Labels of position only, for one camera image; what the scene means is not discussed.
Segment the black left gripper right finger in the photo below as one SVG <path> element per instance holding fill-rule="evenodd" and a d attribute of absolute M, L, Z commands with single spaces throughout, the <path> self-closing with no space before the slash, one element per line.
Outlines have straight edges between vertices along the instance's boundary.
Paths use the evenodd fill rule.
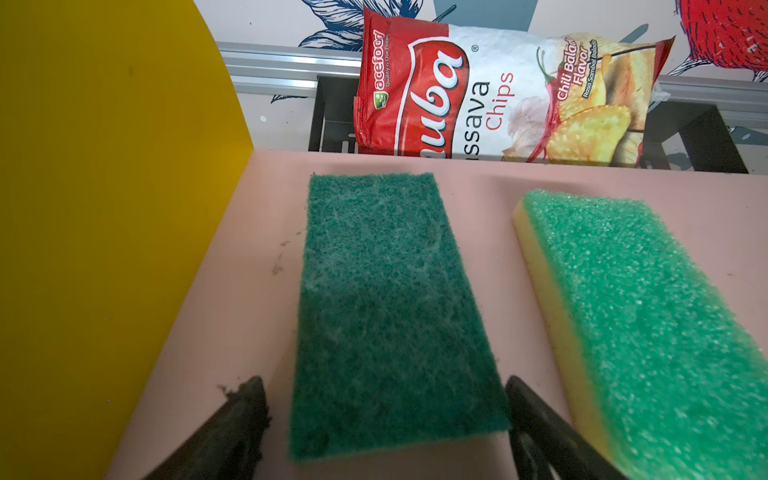
<path fill-rule="evenodd" d="M 520 479 L 622 479 L 595 450 L 520 377 L 505 386 L 511 413 L 509 442 Z"/>

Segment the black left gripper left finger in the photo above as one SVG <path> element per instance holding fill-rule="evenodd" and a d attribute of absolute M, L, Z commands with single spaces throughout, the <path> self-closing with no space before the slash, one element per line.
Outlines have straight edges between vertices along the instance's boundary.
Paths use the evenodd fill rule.
<path fill-rule="evenodd" d="M 270 426 L 263 380 L 254 376 L 236 390 L 225 389 L 226 402 L 148 479 L 252 479 L 262 460 L 261 443 Z"/>

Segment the light green sponge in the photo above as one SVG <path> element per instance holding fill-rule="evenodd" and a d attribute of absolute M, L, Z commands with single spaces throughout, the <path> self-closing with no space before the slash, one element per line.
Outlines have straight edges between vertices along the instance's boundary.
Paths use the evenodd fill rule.
<path fill-rule="evenodd" d="M 533 190 L 513 224 L 576 431 L 629 479 L 763 479 L 767 361 L 645 203 Z"/>

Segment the dark green scouring sponge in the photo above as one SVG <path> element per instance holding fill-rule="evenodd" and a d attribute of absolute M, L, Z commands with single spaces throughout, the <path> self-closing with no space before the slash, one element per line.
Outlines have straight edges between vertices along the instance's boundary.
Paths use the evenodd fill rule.
<path fill-rule="evenodd" d="M 313 176 L 291 457 L 491 434 L 509 415 L 435 177 Z"/>

